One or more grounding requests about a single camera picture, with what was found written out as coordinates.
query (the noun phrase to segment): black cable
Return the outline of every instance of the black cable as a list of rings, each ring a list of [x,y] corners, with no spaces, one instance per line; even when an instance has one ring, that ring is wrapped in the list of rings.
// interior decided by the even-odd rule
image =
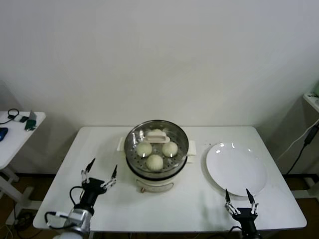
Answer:
[[[45,220],[45,223],[47,223],[47,224],[48,224],[48,215],[55,216],[55,215],[56,215],[56,212],[46,212],[46,213],[44,214],[44,220]],[[59,217],[61,217],[61,218],[68,218],[67,216],[64,216],[64,215],[60,215]],[[49,227],[50,227],[51,229],[55,229],[55,230],[71,228],[71,227],[74,227],[74,226],[76,226],[75,223],[71,223],[70,225],[63,226],[63,227],[53,227],[53,226],[49,225]]]
[[[220,234],[220,233],[216,233],[214,235],[211,235],[208,239],[212,239],[212,238],[215,238],[215,237],[221,237],[221,238],[224,238],[224,239],[228,239],[230,237],[230,234],[231,232],[235,229],[235,228],[239,228],[241,230],[241,227],[239,226],[233,226],[227,233],[227,236],[223,235],[223,234]]]
[[[82,186],[74,186],[73,188],[70,189],[69,195],[70,195],[70,199],[71,199],[73,205],[75,205],[76,203],[75,203],[75,201],[74,201],[73,198],[72,198],[72,190],[73,190],[73,189],[76,189],[76,188],[82,188],[82,189],[83,189]]]
[[[28,238],[24,238],[23,236],[21,236],[21,235],[19,234],[19,231],[18,231],[18,229],[16,228],[16,224],[15,224],[16,214],[15,214],[15,203],[14,203],[14,201],[13,201],[13,211],[14,211],[14,229],[16,230],[16,234],[18,235],[18,237],[19,237],[20,239],[32,239],[32,238],[36,237],[37,235],[39,235],[39,234],[43,231],[43,230],[40,230],[40,231],[38,231],[36,234],[34,234],[33,236],[28,237]]]
[[[232,232],[235,228],[238,228],[238,229],[242,230],[241,227],[239,227],[239,226],[233,226],[233,227],[228,231],[227,238],[229,238],[231,232]]]
[[[300,150],[300,153],[297,157],[297,159],[295,160],[294,164],[291,166],[291,168],[288,170],[288,172],[286,173],[286,175],[288,175],[290,173],[290,171],[294,168],[295,164],[298,162],[298,160],[300,159],[301,154],[303,153],[303,150],[305,149],[305,147],[307,146],[307,144],[304,144],[303,148]]]
[[[11,114],[10,114],[11,111],[16,111],[16,115],[11,115]],[[2,122],[2,123],[0,123],[0,124],[5,124],[5,123],[8,123],[8,122],[14,120],[14,118],[17,117],[17,116],[20,114],[20,111],[19,111],[18,109],[12,108],[12,109],[10,109],[10,110],[7,111],[7,114],[8,114],[9,120],[6,121],[6,122]]]
[[[307,137],[305,138],[303,148],[300,150],[300,153],[299,153],[297,159],[295,160],[295,162],[294,162],[294,164],[292,165],[292,167],[288,170],[288,172],[286,173],[286,175],[288,175],[288,174],[291,172],[291,170],[294,168],[295,164],[296,164],[296,163],[298,162],[298,160],[300,159],[300,156],[301,156],[301,154],[303,153],[303,150],[305,149],[305,147],[306,147],[307,145],[309,145],[309,144],[312,142],[312,140],[314,139],[314,137],[315,137],[315,135],[318,133],[318,131],[319,131],[319,123],[316,124],[316,125],[314,125],[314,126],[310,129],[310,131],[309,131]]]

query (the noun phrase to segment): white table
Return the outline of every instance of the white table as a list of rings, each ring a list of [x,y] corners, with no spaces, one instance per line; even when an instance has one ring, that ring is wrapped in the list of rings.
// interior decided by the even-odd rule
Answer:
[[[37,116],[36,125],[39,126],[46,116],[43,112],[35,112],[35,114]],[[20,115],[29,116],[30,112],[20,112]],[[7,120],[7,112],[0,111],[0,122],[5,122]],[[11,182],[16,182],[19,180],[19,178],[8,167],[8,164],[11,162],[13,157],[16,155],[16,153],[18,153],[18,151],[22,148],[25,142],[35,132],[35,130],[25,131],[25,123],[15,121],[10,121],[6,124],[1,124],[0,127],[8,128],[8,133],[6,134],[5,138],[0,142],[0,170],[9,177],[8,181],[0,177],[1,193],[7,194],[9,197],[11,197],[17,202],[15,207],[16,215],[18,215],[22,209],[38,209],[41,205],[41,202],[31,201],[28,199],[29,195],[33,191],[33,188],[27,187],[23,194],[20,193],[17,189],[15,189],[11,185]],[[12,225],[13,222],[14,214],[12,211],[6,221],[6,224]]]
[[[259,203],[256,227],[279,230],[305,227],[307,221],[280,171],[253,127],[183,127],[196,142],[197,155],[187,164],[180,181],[164,193],[141,193],[133,180],[123,152],[116,148],[131,127],[84,127],[66,155],[33,225],[46,229],[44,213],[69,212],[69,190],[81,183],[81,169],[95,157],[90,176],[108,180],[118,164],[117,184],[98,197],[91,220],[94,232],[217,232],[238,225],[226,212],[225,192],[208,176],[205,156],[210,145],[240,142],[250,147],[266,166],[269,181],[255,197]],[[79,199],[80,190],[74,190]],[[237,207],[249,207],[248,198],[231,195]]]

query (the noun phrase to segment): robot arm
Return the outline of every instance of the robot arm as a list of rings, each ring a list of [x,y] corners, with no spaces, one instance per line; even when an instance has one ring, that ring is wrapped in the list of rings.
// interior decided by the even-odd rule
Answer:
[[[93,207],[97,197],[106,193],[108,189],[116,184],[117,165],[108,182],[88,177],[94,160],[95,159],[88,164],[85,170],[81,171],[84,193],[80,202],[74,205],[71,212],[69,214],[63,212],[46,212],[44,215],[45,222],[51,229],[66,230],[59,237],[55,237],[55,239],[81,239],[84,234],[88,234],[90,232],[90,221],[94,215]],[[53,226],[48,220],[48,215],[66,219],[64,226]]]
[[[251,203],[250,208],[236,208],[230,202],[230,197],[226,189],[226,204],[225,208],[232,216],[233,219],[239,221],[241,225],[243,239],[262,239],[260,234],[257,232],[254,220],[257,218],[257,206],[253,195],[246,189],[249,202]]]

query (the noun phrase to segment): metal rim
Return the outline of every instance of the metal rim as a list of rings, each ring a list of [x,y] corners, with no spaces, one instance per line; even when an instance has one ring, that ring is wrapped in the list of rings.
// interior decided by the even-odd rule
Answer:
[[[145,160],[147,158],[140,158],[138,155],[136,155],[135,149],[136,145],[143,141],[145,133],[156,128],[165,131],[171,138],[171,141],[177,144],[179,150],[178,154],[174,158],[165,157],[162,154],[164,168],[160,172],[151,172],[146,168],[145,165]],[[161,150],[159,149],[160,147],[160,145],[153,145],[152,153],[161,154]],[[170,121],[160,119],[148,120],[135,126],[128,133],[124,144],[126,161],[130,170],[140,178],[150,181],[162,181],[178,174],[184,168],[187,162],[188,147],[188,138],[183,129]]]

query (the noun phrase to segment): table leg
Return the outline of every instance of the table leg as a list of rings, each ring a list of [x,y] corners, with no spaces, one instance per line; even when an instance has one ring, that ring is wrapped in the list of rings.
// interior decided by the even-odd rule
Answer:
[[[16,174],[7,166],[5,169],[1,170],[2,173],[4,173],[9,179],[8,183],[12,183],[19,181],[19,177],[16,176]],[[3,191],[0,191],[0,199],[3,196]]]
[[[23,194],[15,189],[9,182],[0,177],[0,189],[17,202],[15,205],[15,216],[17,217],[22,209],[37,210],[41,206],[41,201],[31,201],[29,196],[33,191],[33,187],[27,187]],[[10,213],[8,219],[5,222],[7,225],[13,225],[14,223],[14,210]]]
[[[294,197],[298,198],[316,198],[319,202],[319,182],[316,184],[310,178],[305,178],[305,181],[310,186],[308,190],[294,190],[292,191]]]
[[[19,177],[16,176],[9,166],[1,170],[1,172],[4,173],[8,178],[12,178],[13,182],[19,181]]]
[[[93,239],[93,238],[94,238],[94,232],[90,232],[89,239]]]

